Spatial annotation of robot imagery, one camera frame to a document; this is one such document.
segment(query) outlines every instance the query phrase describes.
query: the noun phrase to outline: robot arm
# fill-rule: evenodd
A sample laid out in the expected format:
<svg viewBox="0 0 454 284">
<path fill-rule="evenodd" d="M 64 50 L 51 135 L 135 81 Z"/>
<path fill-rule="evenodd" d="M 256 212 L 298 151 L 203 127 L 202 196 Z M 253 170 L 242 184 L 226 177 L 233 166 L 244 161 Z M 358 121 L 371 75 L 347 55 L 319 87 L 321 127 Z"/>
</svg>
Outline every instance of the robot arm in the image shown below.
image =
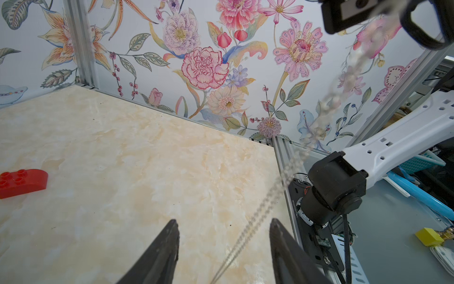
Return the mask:
<svg viewBox="0 0 454 284">
<path fill-rule="evenodd" d="M 388 128 L 343 149 L 343 158 L 357 171 L 367 172 L 368 189 L 396 166 L 453 136 L 454 90 L 438 91 Z"/>
<path fill-rule="evenodd" d="M 437 91 L 388 128 L 315 163 L 308 173 L 314 186 L 302 199 L 301 210 L 317 225 L 348 214 L 388 171 L 453 136 L 454 90 Z"/>
</svg>

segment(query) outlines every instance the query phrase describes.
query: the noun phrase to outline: purple flower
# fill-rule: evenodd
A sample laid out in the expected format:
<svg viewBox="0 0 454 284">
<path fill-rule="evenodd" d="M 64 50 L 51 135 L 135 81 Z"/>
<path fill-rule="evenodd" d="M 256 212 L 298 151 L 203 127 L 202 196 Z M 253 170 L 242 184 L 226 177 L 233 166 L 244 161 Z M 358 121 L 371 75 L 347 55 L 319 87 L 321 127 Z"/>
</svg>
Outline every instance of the purple flower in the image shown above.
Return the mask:
<svg viewBox="0 0 454 284">
<path fill-rule="evenodd" d="M 184 11 L 181 14 L 175 13 L 172 17 L 167 18 L 164 28 L 164 44 L 175 55 L 191 52 L 200 45 L 200 36 L 197 33 L 197 29 L 198 24 L 194 15 L 188 11 Z"/>
<path fill-rule="evenodd" d="M 167 0 L 167 4 L 169 5 L 172 13 L 178 13 L 180 11 L 180 3 L 178 0 Z"/>
<path fill-rule="evenodd" d="M 238 69 L 233 69 L 233 76 L 238 77 L 238 81 L 243 81 L 244 78 L 247 77 L 247 68 L 243 68 L 243 66 L 238 66 Z"/>
<path fill-rule="evenodd" d="M 276 118 L 266 117 L 264 118 L 264 120 L 260 121 L 257 128 L 263 136 L 265 136 L 266 138 L 271 138 L 273 136 L 279 135 L 282 126 Z"/>
</svg>

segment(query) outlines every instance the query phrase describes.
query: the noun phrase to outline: blue flower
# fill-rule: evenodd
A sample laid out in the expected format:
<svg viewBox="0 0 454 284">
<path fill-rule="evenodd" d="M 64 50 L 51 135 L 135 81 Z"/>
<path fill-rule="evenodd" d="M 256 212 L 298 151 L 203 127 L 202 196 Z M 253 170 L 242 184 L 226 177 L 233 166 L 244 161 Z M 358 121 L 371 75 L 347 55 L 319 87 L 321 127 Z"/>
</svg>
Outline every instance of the blue flower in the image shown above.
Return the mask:
<svg viewBox="0 0 454 284">
<path fill-rule="evenodd" d="M 238 77 L 238 82 L 243 81 L 247 77 L 247 68 L 243 68 L 242 65 L 238 66 L 238 69 L 233 69 L 233 76 Z"/>
<path fill-rule="evenodd" d="M 235 81 L 237 80 L 238 78 L 235 77 L 235 75 L 232 77 L 232 74 L 229 74 L 228 75 L 228 78 L 226 79 L 226 84 L 227 86 L 229 86 L 230 88 L 235 85 Z"/>
</svg>

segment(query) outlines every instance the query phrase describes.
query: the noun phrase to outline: metal bracket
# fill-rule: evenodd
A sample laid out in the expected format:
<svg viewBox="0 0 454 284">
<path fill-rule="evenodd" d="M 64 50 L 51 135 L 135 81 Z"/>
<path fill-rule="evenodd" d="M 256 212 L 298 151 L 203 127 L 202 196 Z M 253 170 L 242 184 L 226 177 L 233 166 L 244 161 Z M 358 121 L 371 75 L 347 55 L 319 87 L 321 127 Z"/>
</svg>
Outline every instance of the metal bracket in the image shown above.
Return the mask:
<svg viewBox="0 0 454 284">
<path fill-rule="evenodd" d="M 84 85 L 96 86 L 97 77 L 94 69 L 94 52 L 90 35 L 90 26 L 84 0 L 63 0 L 73 39 L 74 55 L 79 70 L 80 82 Z"/>
</svg>

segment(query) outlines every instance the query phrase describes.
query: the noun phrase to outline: yellow block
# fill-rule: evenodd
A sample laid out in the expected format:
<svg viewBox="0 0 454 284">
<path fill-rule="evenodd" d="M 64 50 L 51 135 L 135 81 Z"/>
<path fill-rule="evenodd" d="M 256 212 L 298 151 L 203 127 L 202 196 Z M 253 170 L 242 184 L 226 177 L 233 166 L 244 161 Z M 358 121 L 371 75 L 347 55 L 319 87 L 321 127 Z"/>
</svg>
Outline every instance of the yellow block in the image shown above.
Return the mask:
<svg viewBox="0 0 454 284">
<path fill-rule="evenodd" d="M 430 228 L 424 228 L 415 233 L 415 235 L 426 247 L 436 246 L 444 242 L 437 232 Z"/>
</svg>

